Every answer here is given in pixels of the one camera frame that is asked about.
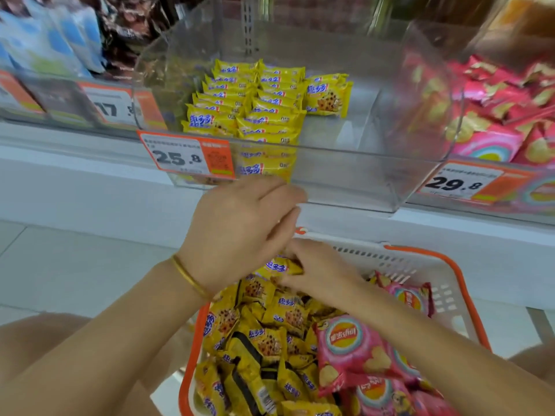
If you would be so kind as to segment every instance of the price tag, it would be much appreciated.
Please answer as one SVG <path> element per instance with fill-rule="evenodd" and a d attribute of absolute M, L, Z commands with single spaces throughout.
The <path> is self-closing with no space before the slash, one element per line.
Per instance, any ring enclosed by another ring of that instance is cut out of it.
<path fill-rule="evenodd" d="M 423 194 L 471 200 L 504 174 L 503 169 L 448 162 L 419 189 Z"/>
<path fill-rule="evenodd" d="M 79 83 L 94 104 L 102 120 L 108 124 L 136 127 L 131 89 Z"/>
<path fill-rule="evenodd" d="M 15 113 L 44 114 L 42 108 L 7 71 L 0 71 L 0 107 Z"/>
<path fill-rule="evenodd" d="M 158 169 L 234 179 L 232 152 L 227 140 L 213 140 L 138 131 Z"/>

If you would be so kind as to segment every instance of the tile grout line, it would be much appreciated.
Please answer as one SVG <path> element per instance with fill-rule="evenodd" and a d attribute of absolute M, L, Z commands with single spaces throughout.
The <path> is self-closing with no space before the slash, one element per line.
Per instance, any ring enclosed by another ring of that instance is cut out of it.
<path fill-rule="evenodd" d="M 2 257 L 2 255 L 4 254 L 4 252 L 6 252 L 6 251 L 8 251 L 8 249 L 10 249 L 10 247 L 13 245 L 13 243 L 16 242 L 17 239 L 21 236 L 21 234 L 25 232 L 25 229 L 27 229 L 27 226 L 25 226 L 25 227 L 21 230 L 21 232 L 19 232 L 19 233 L 17 234 L 17 236 L 16 236 L 15 238 L 13 238 L 13 240 L 8 244 L 8 246 L 7 246 L 6 248 L 4 248 L 3 251 L 0 252 L 0 257 Z"/>
<path fill-rule="evenodd" d="M 5 303 L 0 303 L 0 308 L 17 309 L 18 311 L 30 311 L 30 312 L 34 312 L 36 314 L 43 314 L 44 313 L 44 311 L 37 311 L 36 309 L 31 309 L 31 308 L 17 307 L 15 305 L 7 305 Z"/>
<path fill-rule="evenodd" d="M 530 316 L 532 324 L 534 324 L 534 328 L 536 329 L 542 343 L 547 343 L 550 339 L 555 337 L 553 327 L 547 319 L 547 315 L 543 309 L 526 307 L 526 311 L 528 311 L 528 315 Z"/>

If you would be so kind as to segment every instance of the white plastic basket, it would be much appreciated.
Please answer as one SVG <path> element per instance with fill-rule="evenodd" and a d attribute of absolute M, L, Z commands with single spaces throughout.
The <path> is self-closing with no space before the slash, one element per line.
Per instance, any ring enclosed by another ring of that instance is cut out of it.
<path fill-rule="evenodd" d="M 332 245 L 363 275 L 372 270 L 379 270 L 399 283 L 406 283 L 408 280 L 411 284 L 430 282 L 436 307 L 432 319 L 491 349 L 482 321 L 468 295 L 462 271 L 451 258 L 420 248 L 354 241 L 307 232 L 304 229 L 297 230 L 297 237 L 315 239 Z M 182 416 L 209 414 L 202 403 L 194 399 L 193 377 L 196 364 L 205 358 L 205 354 L 201 353 L 201 345 L 209 306 L 210 304 L 207 304 L 199 311 L 193 349 L 179 391 L 179 409 Z"/>

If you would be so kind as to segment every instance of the gold bracelet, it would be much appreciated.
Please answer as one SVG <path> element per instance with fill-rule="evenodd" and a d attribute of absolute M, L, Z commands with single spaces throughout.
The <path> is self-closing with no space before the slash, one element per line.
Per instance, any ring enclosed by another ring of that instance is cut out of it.
<path fill-rule="evenodd" d="M 203 298 L 205 298 L 206 300 L 212 300 L 212 296 L 210 296 L 208 294 L 206 289 L 204 287 L 202 287 L 199 282 L 197 282 L 195 279 L 193 279 L 189 273 L 187 273 L 187 270 L 185 270 L 185 267 L 183 267 L 183 265 L 179 261 L 179 258 L 177 258 L 177 256 L 175 254 L 173 254 L 171 256 L 171 260 L 173 261 L 173 264 L 177 268 L 177 271 L 179 271 L 181 273 L 183 278 L 185 280 L 187 280 L 189 282 L 189 284 L 191 286 L 193 286 L 198 291 L 198 293 L 203 296 Z"/>

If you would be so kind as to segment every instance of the white tile floor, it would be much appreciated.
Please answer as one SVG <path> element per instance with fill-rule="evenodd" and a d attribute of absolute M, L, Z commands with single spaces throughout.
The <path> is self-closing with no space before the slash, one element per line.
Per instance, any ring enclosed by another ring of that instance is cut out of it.
<path fill-rule="evenodd" d="M 0 325 L 40 311 L 94 316 L 131 287 L 169 248 L 0 222 Z M 493 351 L 509 357 L 539 343 L 527 310 L 475 301 Z M 547 313 L 555 327 L 555 311 Z M 153 394 L 164 416 L 179 416 L 179 382 Z"/>

